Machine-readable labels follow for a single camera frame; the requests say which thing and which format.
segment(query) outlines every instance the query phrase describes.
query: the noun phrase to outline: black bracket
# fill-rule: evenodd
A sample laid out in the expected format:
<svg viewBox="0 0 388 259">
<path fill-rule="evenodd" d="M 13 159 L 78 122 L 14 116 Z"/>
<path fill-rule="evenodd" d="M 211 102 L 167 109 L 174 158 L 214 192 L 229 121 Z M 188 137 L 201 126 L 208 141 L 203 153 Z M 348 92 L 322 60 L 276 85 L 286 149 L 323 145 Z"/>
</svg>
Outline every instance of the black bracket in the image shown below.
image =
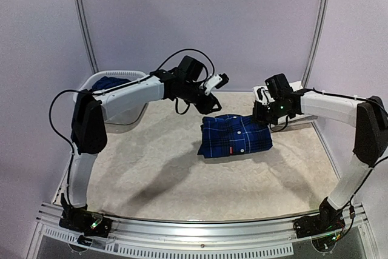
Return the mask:
<svg viewBox="0 0 388 259">
<path fill-rule="evenodd" d="M 357 105 L 356 138 L 353 152 L 372 167 L 388 146 L 388 119 L 380 97 L 372 96 Z"/>
<path fill-rule="evenodd" d="M 73 119 L 72 141 L 79 153 L 97 154 L 105 148 L 108 138 L 105 131 L 101 102 L 88 90 L 77 96 Z"/>
<path fill-rule="evenodd" d="M 112 228 L 113 221 L 111 219 L 104 217 L 103 214 L 88 212 L 87 206 L 82 208 L 71 207 L 67 204 L 63 193 L 61 204 L 64 210 L 59 221 L 60 227 L 83 233 L 85 237 L 108 237 Z"/>
<path fill-rule="evenodd" d="M 319 235 L 335 230 L 337 227 L 345 226 L 342 211 L 335 210 L 327 198 L 319 206 L 319 214 L 305 215 L 293 221 L 293 228 L 297 238 Z"/>
<path fill-rule="evenodd" d="M 199 88 L 199 78 L 205 66 L 199 61 L 185 56 L 178 67 L 169 71 L 157 70 L 150 74 L 160 79 L 164 84 L 163 99 L 175 100 L 181 98 L 186 104 L 193 104 L 199 113 L 207 115 L 222 109 L 218 99 L 213 95 L 205 95 L 205 90 Z M 221 74 L 222 81 L 216 86 L 221 88 L 227 84 L 229 77 Z"/>
</svg>

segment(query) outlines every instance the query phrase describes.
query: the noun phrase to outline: black cable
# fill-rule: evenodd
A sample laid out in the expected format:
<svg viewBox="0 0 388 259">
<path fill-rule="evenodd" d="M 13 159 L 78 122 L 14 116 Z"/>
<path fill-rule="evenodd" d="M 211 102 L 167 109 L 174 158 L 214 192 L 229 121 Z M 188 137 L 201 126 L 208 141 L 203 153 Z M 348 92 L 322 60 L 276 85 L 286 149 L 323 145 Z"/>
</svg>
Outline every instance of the black cable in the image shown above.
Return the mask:
<svg viewBox="0 0 388 259">
<path fill-rule="evenodd" d="M 169 59 L 171 59 L 172 57 L 174 57 L 175 55 L 181 53 L 181 52 L 184 52 L 184 51 L 193 51 L 193 52 L 198 52 L 200 54 L 202 54 L 203 56 L 205 56 L 208 60 L 209 60 L 209 63 L 210 65 L 212 66 L 212 69 L 213 69 L 213 75 L 215 73 L 215 68 L 214 68 L 214 64 L 212 62 L 212 60 L 202 51 L 200 50 L 197 50 L 197 49 L 182 49 L 182 50 L 179 50 L 177 52 L 175 52 L 174 54 L 170 55 L 166 60 L 164 60 L 164 62 L 156 69 L 159 70 Z M 207 70 L 207 67 L 204 65 L 204 68 L 205 68 L 205 71 L 206 71 L 206 78 L 203 80 L 203 81 L 206 81 L 207 78 L 209 77 L 209 71 Z M 52 100 L 51 104 L 50 104 L 50 109 L 48 110 L 48 120 L 49 120 L 49 123 L 50 123 L 50 126 L 51 128 L 53 129 L 53 131 L 58 135 L 60 136 L 63 140 L 65 140 L 69 145 L 70 145 L 70 148 L 72 150 L 72 153 L 71 153 L 71 157 L 70 157 L 70 161 L 69 161 L 69 167 L 67 169 L 67 187 L 66 187 L 66 192 L 67 192 L 67 202 L 68 204 L 72 206 L 72 203 L 70 201 L 70 197 L 69 197 L 69 184 L 70 184 L 70 171 L 72 169 L 72 164 L 73 164 L 73 160 L 74 160 L 74 155 L 75 155 L 75 148 L 74 148 L 74 145 L 73 143 L 68 139 L 66 138 L 64 135 L 62 135 L 54 126 L 53 124 L 53 121 L 52 121 L 52 110 L 53 110 L 53 106 L 54 106 L 54 103 L 55 101 L 63 94 L 65 93 L 68 93 L 68 92 L 73 92 L 73 93 L 82 93 L 82 94 L 92 94 L 93 96 L 100 96 L 100 95 L 103 95 L 103 94 L 106 94 L 106 93 L 110 93 L 110 92 L 113 92 L 113 91 L 116 91 L 116 90 L 119 90 L 119 89 L 123 89 L 123 88 L 126 88 L 128 86 L 132 86 L 134 84 L 138 84 L 140 82 L 143 82 L 143 81 L 146 81 L 148 79 L 150 79 L 153 75 L 147 75 L 146 77 L 142 78 L 142 79 L 139 79 L 139 80 L 135 80 L 135 81 L 132 81 L 132 82 L 128 82 L 128 83 L 125 83 L 123 85 L 120 85 L 120 86 L 116 86 L 116 87 L 113 87 L 111 89 L 108 89 L 108 90 L 105 90 L 104 92 L 101 92 L 101 93 L 85 93 L 85 92 L 81 92 L 80 90 L 75 90 L 75 89 L 67 89 L 67 90 L 63 90 L 61 92 L 59 92 Z M 142 109 L 142 112 L 140 113 L 139 117 L 136 119 L 135 122 L 137 122 L 139 119 L 140 119 L 140 116 L 142 115 L 143 113 L 143 110 L 145 109 L 146 106 L 143 107 Z M 178 100 L 176 100 L 176 104 L 175 104 L 175 111 L 180 114 L 180 115 L 184 115 L 185 113 L 187 113 L 187 111 L 189 110 L 190 108 L 190 104 L 187 106 L 187 108 L 185 109 L 185 111 L 183 113 L 179 113 L 178 112 Z"/>
<path fill-rule="evenodd" d="M 349 95 L 342 95 L 342 94 L 336 94 L 336 93 L 326 93 L 326 92 L 321 92 L 321 91 L 318 91 L 317 89 L 315 89 L 313 87 L 312 89 L 315 93 L 318 93 L 318 94 L 322 94 L 322 95 L 327 95 L 327 96 L 334 96 L 334 97 L 342 97 L 342 98 L 346 98 L 346 99 L 352 99 L 352 100 L 359 100 L 359 101 L 366 101 L 366 102 L 369 102 L 369 103 L 373 103 L 373 104 L 376 104 L 384 113 L 385 115 L 388 117 L 388 112 L 385 110 L 385 108 L 378 102 L 370 99 L 370 98 L 360 98 L 360 97 L 355 97 L 355 96 L 349 96 Z"/>
<path fill-rule="evenodd" d="M 179 112 L 178 110 L 178 99 L 175 98 L 175 112 L 179 115 L 184 115 L 186 114 L 188 111 L 189 111 L 189 108 L 190 108 L 190 103 L 187 105 L 186 109 L 184 110 L 184 112 Z"/>
<path fill-rule="evenodd" d="M 377 161 L 374 165 L 373 165 L 373 168 L 375 168 L 377 165 L 379 165 L 381 162 L 385 161 L 386 159 L 388 159 L 388 156 L 384 157 L 383 159 L 380 159 L 379 161 Z"/>
<path fill-rule="evenodd" d="M 341 233 L 339 233 L 339 234 L 342 236 L 345 233 L 345 225 L 342 224 L 342 222 L 340 222 L 340 223 L 341 223 Z"/>
<path fill-rule="evenodd" d="M 372 171 L 374 170 L 374 168 L 379 165 L 381 162 L 385 161 L 386 159 L 388 159 L 388 156 L 384 157 L 383 159 L 380 159 L 379 161 L 377 161 L 369 170 L 368 174 L 365 176 L 365 178 L 363 179 L 363 182 L 361 182 L 361 184 L 358 186 L 358 188 L 356 189 L 356 191 L 354 191 L 354 193 L 352 194 L 352 196 L 350 197 L 350 200 L 337 212 L 337 214 L 339 215 L 344 209 L 345 207 L 347 207 L 348 204 L 352 205 L 352 199 L 356 196 L 357 192 L 362 188 L 362 186 L 364 185 L 364 183 L 367 181 L 368 177 L 370 176 L 370 174 L 372 174 Z"/>
<path fill-rule="evenodd" d="M 74 145 L 73 143 L 68 139 L 66 138 L 64 135 L 62 135 L 54 126 L 53 124 L 53 120 L 52 120 L 52 111 L 53 111 L 53 106 L 54 106 L 54 103 L 55 101 L 63 94 L 65 93 L 68 93 L 68 92 L 73 92 L 73 93 L 83 93 L 83 94 L 88 94 L 88 93 L 85 93 L 85 92 L 81 92 L 79 90 L 74 90 L 74 89 L 67 89 L 67 90 L 63 90 L 61 92 L 59 92 L 52 100 L 51 104 L 50 104 L 50 109 L 48 110 L 48 121 L 50 123 L 50 126 L 51 128 L 53 129 L 53 131 L 58 135 L 60 136 L 62 139 L 64 139 L 69 145 L 70 145 L 70 148 L 72 150 L 72 153 L 71 153 L 71 157 L 70 157 L 70 161 L 69 161 L 69 168 L 67 169 L 67 185 L 66 185 L 66 194 L 67 194 L 67 203 L 73 207 L 72 205 L 72 202 L 70 201 L 70 196 L 69 196 L 69 183 L 70 183 L 70 171 L 72 169 L 72 164 L 73 164 L 73 160 L 74 160 L 74 155 L 75 155 L 75 148 L 74 148 Z"/>
<path fill-rule="evenodd" d="M 269 104 L 269 99 L 268 99 L 268 96 L 266 94 L 266 89 L 264 87 L 260 87 L 260 89 L 263 89 L 263 94 L 264 96 L 266 97 L 266 100 L 267 100 L 267 104 Z"/>
<path fill-rule="evenodd" d="M 350 224 L 348 230 L 346 230 L 345 234 L 343 234 L 342 236 L 340 236 L 340 237 L 336 240 L 336 242 L 340 241 L 342 238 L 344 238 L 344 237 L 350 232 L 350 230 L 351 230 L 352 227 L 353 227 L 353 223 L 354 223 L 354 218 L 352 218 L 352 222 L 351 222 L 351 224 Z"/>
<path fill-rule="evenodd" d="M 214 64 L 213 64 L 212 60 L 204 52 L 197 50 L 197 49 L 190 49 L 190 48 L 179 50 L 179 51 L 175 52 L 174 54 L 170 55 L 166 60 L 163 61 L 162 64 L 160 64 L 160 66 L 156 69 L 156 71 L 158 71 L 161 67 L 163 67 L 164 64 L 168 62 L 169 59 L 171 59 L 172 57 L 174 57 L 175 55 L 177 55 L 179 53 L 186 52 L 186 51 L 193 51 L 193 52 L 197 52 L 197 53 L 202 54 L 209 61 L 210 65 L 212 66 L 212 69 L 213 69 L 212 75 L 214 75 L 216 70 L 214 68 Z"/>
<path fill-rule="evenodd" d="M 274 133 L 281 132 L 282 130 L 284 130 L 289 125 L 289 117 L 290 116 L 288 116 L 288 115 L 286 116 L 286 124 L 284 125 L 284 127 L 282 127 L 279 130 L 273 130 L 271 124 L 269 124 L 270 130 L 273 131 Z"/>
</svg>

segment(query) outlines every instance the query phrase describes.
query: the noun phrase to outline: beige table surface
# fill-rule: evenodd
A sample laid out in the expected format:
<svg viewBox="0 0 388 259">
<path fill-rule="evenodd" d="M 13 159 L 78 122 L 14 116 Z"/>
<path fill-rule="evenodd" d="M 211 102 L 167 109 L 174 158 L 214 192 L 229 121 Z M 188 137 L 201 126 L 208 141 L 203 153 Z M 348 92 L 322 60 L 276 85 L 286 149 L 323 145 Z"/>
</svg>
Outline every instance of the beige table surface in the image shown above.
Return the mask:
<svg viewBox="0 0 388 259">
<path fill-rule="evenodd" d="M 217 93 L 225 113 L 251 115 L 252 93 Z M 273 133 L 269 151 L 197 156 L 202 116 L 150 103 L 137 127 L 108 134 L 93 167 L 89 210 L 160 220 L 247 220 L 318 208 L 337 178 L 311 125 Z"/>
</svg>

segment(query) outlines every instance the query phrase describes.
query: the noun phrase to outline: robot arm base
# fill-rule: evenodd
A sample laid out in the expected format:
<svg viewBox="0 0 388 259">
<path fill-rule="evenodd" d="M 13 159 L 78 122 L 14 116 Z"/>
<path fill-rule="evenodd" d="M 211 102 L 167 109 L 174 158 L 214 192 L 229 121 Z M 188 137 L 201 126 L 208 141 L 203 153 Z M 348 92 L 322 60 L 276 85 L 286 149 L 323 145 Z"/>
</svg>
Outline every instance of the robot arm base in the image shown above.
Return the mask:
<svg viewBox="0 0 388 259">
<path fill-rule="evenodd" d="M 63 193 L 61 204 L 64 210 L 59 221 L 60 227 L 83 233 L 88 237 L 108 237 L 112 228 L 113 221 L 111 219 L 104 217 L 102 214 L 88 212 L 87 206 L 80 208 L 69 206 Z"/>
<path fill-rule="evenodd" d="M 341 225 L 345 226 L 342 211 L 335 210 L 327 202 L 327 198 L 319 206 L 318 215 L 305 215 L 293 221 L 297 238 L 319 235 L 340 228 Z"/>
</svg>

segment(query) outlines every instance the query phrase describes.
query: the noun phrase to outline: blue plaid shirt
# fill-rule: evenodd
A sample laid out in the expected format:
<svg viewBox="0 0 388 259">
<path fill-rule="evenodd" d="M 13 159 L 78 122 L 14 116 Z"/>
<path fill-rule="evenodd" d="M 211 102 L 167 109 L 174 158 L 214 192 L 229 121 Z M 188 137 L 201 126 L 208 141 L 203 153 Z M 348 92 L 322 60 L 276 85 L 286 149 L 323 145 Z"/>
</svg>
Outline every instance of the blue plaid shirt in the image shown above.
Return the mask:
<svg viewBox="0 0 388 259">
<path fill-rule="evenodd" d="M 205 158 L 255 153 L 272 147 L 268 126 L 255 123 L 252 116 L 206 116 L 202 122 L 202 145 L 198 155 Z"/>
</svg>

